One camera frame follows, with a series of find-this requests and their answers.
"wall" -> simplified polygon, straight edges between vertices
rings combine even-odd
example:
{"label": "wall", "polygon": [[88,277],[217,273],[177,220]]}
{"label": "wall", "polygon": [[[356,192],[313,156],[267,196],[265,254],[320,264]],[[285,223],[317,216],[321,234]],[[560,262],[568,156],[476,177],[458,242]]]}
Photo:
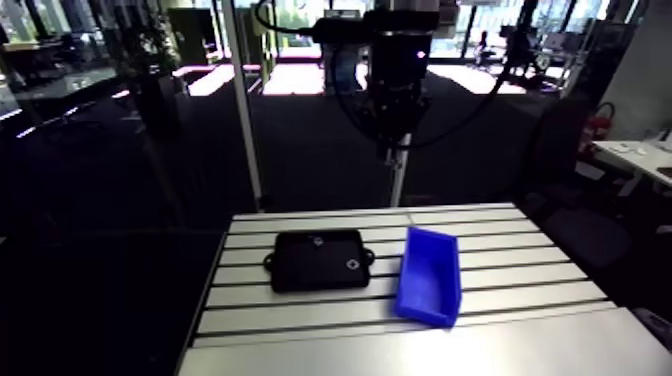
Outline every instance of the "wall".
{"label": "wall", "polygon": [[651,0],[602,101],[616,106],[610,139],[637,140],[672,121],[672,2]]}

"slotted table surface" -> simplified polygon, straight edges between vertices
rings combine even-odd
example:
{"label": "slotted table surface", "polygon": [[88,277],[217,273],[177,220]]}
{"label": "slotted table surface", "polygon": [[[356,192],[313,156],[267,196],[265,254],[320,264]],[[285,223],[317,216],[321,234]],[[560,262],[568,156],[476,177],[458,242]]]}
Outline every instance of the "slotted table surface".
{"label": "slotted table surface", "polygon": [[[457,327],[615,309],[514,205],[237,215],[223,241],[191,347],[427,329],[391,313],[409,226],[458,236]],[[364,289],[274,294],[262,266],[278,232],[354,228],[376,260]]]}

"table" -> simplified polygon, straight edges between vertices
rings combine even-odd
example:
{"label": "table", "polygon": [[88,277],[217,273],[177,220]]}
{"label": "table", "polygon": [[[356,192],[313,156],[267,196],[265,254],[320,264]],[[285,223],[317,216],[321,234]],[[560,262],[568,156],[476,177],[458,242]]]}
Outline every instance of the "table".
{"label": "table", "polygon": [[[408,226],[459,236],[453,330],[391,314]],[[359,229],[376,254],[369,286],[274,294],[262,260],[276,234],[334,228]],[[574,360],[593,375],[672,374],[646,329],[509,203],[237,215],[211,274],[184,376],[580,374]]]}
{"label": "table", "polygon": [[[593,143],[606,154],[635,167],[637,171],[650,176],[654,180],[672,187],[672,178],[657,171],[658,167],[672,167],[672,153],[640,141],[595,141]],[[629,151],[618,151],[621,145],[628,147]],[[646,154],[637,153],[639,148],[642,148]]]}

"person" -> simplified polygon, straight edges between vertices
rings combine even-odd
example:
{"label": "person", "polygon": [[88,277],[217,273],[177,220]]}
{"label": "person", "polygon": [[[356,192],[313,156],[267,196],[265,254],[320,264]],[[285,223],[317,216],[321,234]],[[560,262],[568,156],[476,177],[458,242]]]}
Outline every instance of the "person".
{"label": "person", "polygon": [[494,54],[493,51],[488,49],[488,32],[484,30],[481,33],[481,41],[476,46],[476,66],[485,66],[488,58]]}

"black cable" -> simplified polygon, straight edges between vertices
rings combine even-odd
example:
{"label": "black cable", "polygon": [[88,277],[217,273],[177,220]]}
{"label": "black cable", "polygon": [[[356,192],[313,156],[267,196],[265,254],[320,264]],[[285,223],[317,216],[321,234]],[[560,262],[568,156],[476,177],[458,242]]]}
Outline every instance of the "black cable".
{"label": "black cable", "polygon": [[261,17],[261,7],[267,1],[268,0],[261,0],[257,3],[257,5],[254,6],[254,15],[257,18],[257,21],[259,21],[259,23],[262,24],[265,28],[267,28],[269,30],[277,31],[279,33],[285,33],[285,34],[310,35],[310,32],[311,32],[310,28],[290,29],[290,28],[287,28],[287,27],[271,25],[270,22],[266,21],[263,17]]}
{"label": "black cable", "polygon": [[400,150],[410,150],[410,149],[419,149],[427,146],[431,146],[436,144],[437,142],[443,140],[444,138],[450,136],[451,134],[459,131],[460,129],[464,128],[466,125],[470,124],[473,120],[478,118],[482,113],[483,110],[490,105],[490,103],[494,100],[494,98],[497,96],[497,92],[499,89],[502,87],[504,84],[504,81],[509,76],[509,71],[511,70],[514,62],[517,59],[518,56],[514,56],[516,52],[518,52],[518,48],[516,48],[516,45],[519,43],[518,41],[521,38],[527,38],[527,30],[530,27],[530,24],[532,23],[532,14],[534,13],[534,9],[537,7],[538,0],[526,0],[525,3],[523,4],[521,8],[521,22],[517,25],[516,29],[516,35],[514,36],[514,45],[511,47],[509,50],[509,55],[508,59],[506,60],[506,64],[504,64],[504,69],[502,73],[497,77],[497,81],[495,82],[495,86],[492,88],[492,90],[486,94],[485,98],[476,106],[474,111],[469,113],[464,119],[462,119],[457,125],[454,127],[448,129],[444,133],[441,133],[439,135],[436,135],[429,140],[425,141],[420,141],[416,143],[410,143],[408,145],[394,145],[396,149]]}
{"label": "black cable", "polygon": [[341,91],[338,88],[338,84],[336,81],[336,63],[338,59],[338,54],[341,53],[341,50],[343,49],[342,45],[337,46],[334,51],[332,52],[331,59],[329,60],[329,75],[331,76],[331,86],[334,88],[334,96],[336,97],[336,101],[338,102],[338,105],[341,107],[341,111],[345,114],[345,116],[348,118],[350,121],[350,124],[352,124],[355,129],[359,131],[364,137],[377,141],[377,138],[369,134],[369,132],[364,129],[364,126],[357,120],[355,115],[353,115],[350,110],[348,109],[347,104],[345,103],[345,99],[343,99],[343,96],[341,95]]}

